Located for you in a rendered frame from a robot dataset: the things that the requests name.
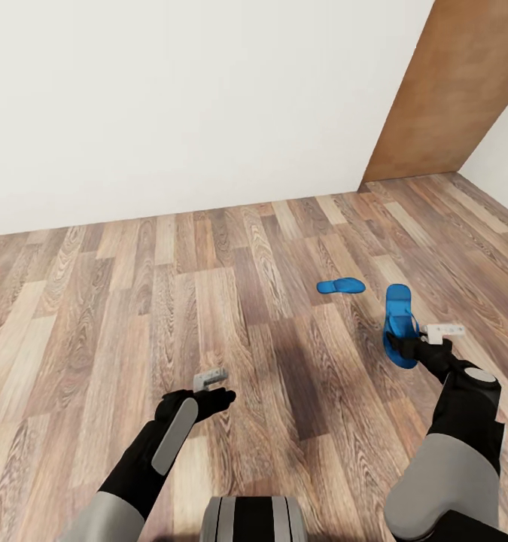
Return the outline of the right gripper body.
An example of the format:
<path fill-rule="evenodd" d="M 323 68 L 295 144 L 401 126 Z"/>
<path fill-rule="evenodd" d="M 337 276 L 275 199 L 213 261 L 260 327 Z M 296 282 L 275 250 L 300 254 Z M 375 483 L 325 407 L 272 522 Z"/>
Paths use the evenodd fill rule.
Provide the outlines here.
<path fill-rule="evenodd" d="M 437 355 L 451 355 L 452 341 L 443 338 L 442 344 L 429 344 L 419 338 L 401 337 L 400 356 L 404 360 L 420 361 L 430 371 L 430 361 Z"/>

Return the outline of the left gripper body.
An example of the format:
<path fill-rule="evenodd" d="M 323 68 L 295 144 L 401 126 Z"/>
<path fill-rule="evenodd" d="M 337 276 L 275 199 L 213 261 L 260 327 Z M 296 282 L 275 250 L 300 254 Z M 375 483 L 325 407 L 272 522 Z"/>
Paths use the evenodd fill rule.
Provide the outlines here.
<path fill-rule="evenodd" d="M 225 388 L 219 388 L 212 391 L 201 391 L 199 394 L 202 395 L 206 400 L 206 413 L 202 420 L 207 419 L 214 413 L 218 413 L 229 408 L 227 391 Z"/>

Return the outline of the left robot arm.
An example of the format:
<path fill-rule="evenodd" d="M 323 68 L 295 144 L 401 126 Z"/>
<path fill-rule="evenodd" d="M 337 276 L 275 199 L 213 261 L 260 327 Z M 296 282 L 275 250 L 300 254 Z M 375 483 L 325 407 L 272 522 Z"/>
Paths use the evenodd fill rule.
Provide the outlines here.
<path fill-rule="evenodd" d="M 194 422 L 227 410 L 235 401 L 234 391 L 207 388 L 227 375 L 226 369 L 216 367 L 196 374 L 193 390 L 164 394 L 154 421 L 146 422 L 59 542 L 137 542 Z"/>

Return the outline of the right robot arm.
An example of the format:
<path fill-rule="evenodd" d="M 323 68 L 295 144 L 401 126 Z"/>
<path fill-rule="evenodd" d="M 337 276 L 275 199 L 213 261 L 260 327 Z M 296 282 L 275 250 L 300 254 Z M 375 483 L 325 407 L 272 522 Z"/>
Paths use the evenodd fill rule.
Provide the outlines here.
<path fill-rule="evenodd" d="M 499 529 L 505 423 L 495 421 L 502 385 L 452 355 L 443 335 L 463 324 L 426 324 L 419 338 L 386 336 L 404 360 L 420 361 L 443 384 L 433 425 L 389 492 L 383 516 L 396 542 L 508 542 Z"/>

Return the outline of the sandal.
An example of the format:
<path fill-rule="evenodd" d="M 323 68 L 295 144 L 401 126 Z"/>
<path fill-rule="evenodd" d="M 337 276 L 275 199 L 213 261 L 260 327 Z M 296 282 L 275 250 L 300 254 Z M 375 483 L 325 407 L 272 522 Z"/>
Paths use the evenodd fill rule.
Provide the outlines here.
<path fill-rule="evenodd" d="M 363 293 L 366 286 L 363 282 L 355 278 L 340 278 L 336 281 L 319 282 L 316 285 L 318 292 L 321 294 L 328 293 Z"/>
<path fill-rule="evenodd" d="M 389 285 L 386 292 L 386 316 L 382 335 L 382 342 L 387 356 L 401 368 L 417 366 L 417 360 L 404 360 L 400 350 L 393 350 L 390 346 L 386 331 L 389 330 L 396 338 L 419 338 L 418 322 L 414 323 L 411 313 L 411 291 L 407 285 Z"/>

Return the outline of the robot trunk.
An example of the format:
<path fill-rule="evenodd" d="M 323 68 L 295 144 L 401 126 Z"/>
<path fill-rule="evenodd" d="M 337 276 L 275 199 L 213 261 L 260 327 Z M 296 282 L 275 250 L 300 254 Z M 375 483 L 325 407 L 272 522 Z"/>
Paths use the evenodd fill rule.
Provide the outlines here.
<path fill-rule="evenodd" d="M 199 542 L 308 542 L 296 496 L 212 496 Z"/>

